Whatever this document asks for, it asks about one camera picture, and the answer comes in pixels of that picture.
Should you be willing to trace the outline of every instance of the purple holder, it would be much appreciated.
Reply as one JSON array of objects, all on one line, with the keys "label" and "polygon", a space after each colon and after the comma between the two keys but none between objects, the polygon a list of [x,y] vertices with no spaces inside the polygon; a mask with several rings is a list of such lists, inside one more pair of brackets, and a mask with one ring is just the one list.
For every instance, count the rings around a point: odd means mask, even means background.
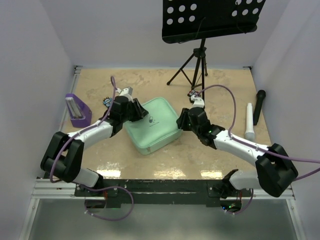
[{"label": "purple holder", "polygon": [[[92,112],[90,108],[73,93],[67,93],[65,95],[65,98],[72,126],[74,126],[75,128],[85,128],[90,126],[92,119]],[[75,111],[80,113],[80,116],[76,116],[73,114],[74,110],[70,109],[70,106],[67,103],[67,98],[73,98],[74,104],[72,104],[72,106],[73,108],[77,108],[77,110],[75,109]]]}]

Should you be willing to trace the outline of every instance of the tripod stand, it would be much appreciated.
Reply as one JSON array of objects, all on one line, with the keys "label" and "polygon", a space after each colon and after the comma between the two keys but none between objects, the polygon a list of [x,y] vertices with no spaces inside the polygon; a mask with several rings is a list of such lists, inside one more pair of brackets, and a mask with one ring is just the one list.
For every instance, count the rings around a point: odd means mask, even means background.
[{"label": "tripod stand", "polygon": [[[206,47],[205,47],[206,39],[203,38],[201,40],[201,44],[199,48],[193,49],[192,55],[188,58],[188,60],[179,68],[179,70],[175,73],[175,75],[166,83],[167,85],[170,85],[170,83],[176,78],[176,76],[182,72],[183,75],[186,77],[188,82],[191,84],[191,89],[195,89],[196,87],[202,86],[202,89],[205,88],[205,75],[208,76],[208,71],[207,71],[207,61],[206,61]],[[193,74],[193,79],[192,82],[188,78],[187,74],[184,71],[184,67],[191,61],[193,57],[197,58],[196,65],[195,65],[195,70]],[[200,67],[200,62],[201,62],[201,83],[196,85],[197,81],[197,76],[198,76],[198,71]],[[205,92],[202,93],[202,99],[205,100]]]}]

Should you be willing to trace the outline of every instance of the black microphone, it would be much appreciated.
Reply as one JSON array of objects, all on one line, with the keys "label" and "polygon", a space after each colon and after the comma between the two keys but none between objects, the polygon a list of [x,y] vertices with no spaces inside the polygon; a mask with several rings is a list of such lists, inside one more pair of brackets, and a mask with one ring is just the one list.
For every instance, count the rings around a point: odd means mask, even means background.
[{"label": "black microphone", "polygon": [[256,104],[253,113],[253,125],[256,126],[259,121],[260,112],[262,108],[262,103],[266,97],[266,92],[264,90],[259,90],[256,94]]}]

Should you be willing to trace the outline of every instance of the white microphone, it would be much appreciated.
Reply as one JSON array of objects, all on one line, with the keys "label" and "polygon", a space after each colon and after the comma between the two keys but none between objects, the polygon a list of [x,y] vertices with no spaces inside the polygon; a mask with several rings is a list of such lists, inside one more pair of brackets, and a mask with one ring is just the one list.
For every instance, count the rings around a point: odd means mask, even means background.
[{"label": "white microphone", "polygon": [[251,103],[248,103],[246,106],[246,130],[244,133],[244,138],[252,142],[255,140],[254,118]]}]

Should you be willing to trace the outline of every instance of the wooden tabletop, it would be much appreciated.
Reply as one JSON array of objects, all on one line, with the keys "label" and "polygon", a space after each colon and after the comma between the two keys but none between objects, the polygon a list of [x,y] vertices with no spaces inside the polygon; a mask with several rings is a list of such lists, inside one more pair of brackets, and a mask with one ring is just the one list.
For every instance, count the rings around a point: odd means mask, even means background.
[{"label": "wooden tabletop", "polygon": [[[103,99],[112,96],[111,75],[115,77],[118,88],[132,87],[132,96],[138,98],[140,103],[163,97],[179,115],[182,108],[191,106],[187,97],[190,84],[180,73],[167,86],[166,82],[176,71],[177,69],[83,69],[74,93],[90,107],[91,123],[106,111]],[[194,71],[187,69],[185,72],[192,79]],[[256,88],[251,72],[248,69],[208,69],[205,85],[212,84],[225,85],[235,95],[237,113],[232,133],[243,138],[247,103],[252,103],[254,107],[256,102]],[[234,112],[232,97],[223,88],[210,88],[205,92],[205,111],[212,124],[228,129]],[[64,123],[65,133],[77,130],[69,120]],[[262,113],[254,131],[257,143],[270,145]],[[254,169],[249,163],[227,152],[202,145],[192,132],[183,132],[180,138],[165,147],[149,155],[141,155],[125,129],[86,149],[82,167],[96,171],[105,178],[122,179],[221,179],[233,169]]]}]

